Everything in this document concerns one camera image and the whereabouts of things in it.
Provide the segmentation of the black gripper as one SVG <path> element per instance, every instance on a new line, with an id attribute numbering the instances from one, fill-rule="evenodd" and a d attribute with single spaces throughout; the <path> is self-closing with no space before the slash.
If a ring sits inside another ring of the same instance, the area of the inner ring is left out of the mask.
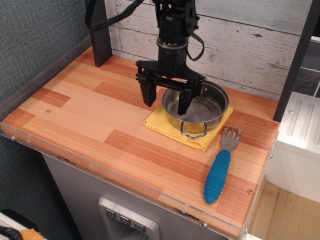
<path id="1" fill-rule="evenodd" d="M 143 102 L 151 107 L 157 98 L 157 86 L 181 91 L 178 98 L 178 115 L 184 115 L 193 97 L 203 93 L 205 77 L 187 66 L 189 38 L 168 43 L 158 37 L 158 59 L 138 60 L 136 79 L 140 84 Z"/>

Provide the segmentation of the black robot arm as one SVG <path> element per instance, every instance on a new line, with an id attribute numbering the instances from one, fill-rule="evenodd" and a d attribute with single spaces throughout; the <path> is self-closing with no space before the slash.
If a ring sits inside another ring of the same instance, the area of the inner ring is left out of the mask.
<path id="1" fill-rule="evenodd" d="M 201 44 L 194 31 L 200 17 L 194 0 L 156 0 L 155 12 L 159 28 L 156 39 L 157 61 L 137 61 L 136 79 L 140 84 L 143 102 L 151 107 L 157 98 L 157 86 L 180 92 L 179 115 L 184 115 L 192 99 L 202 94 L 205 77 L 187 66 L 189 38 Z"/>

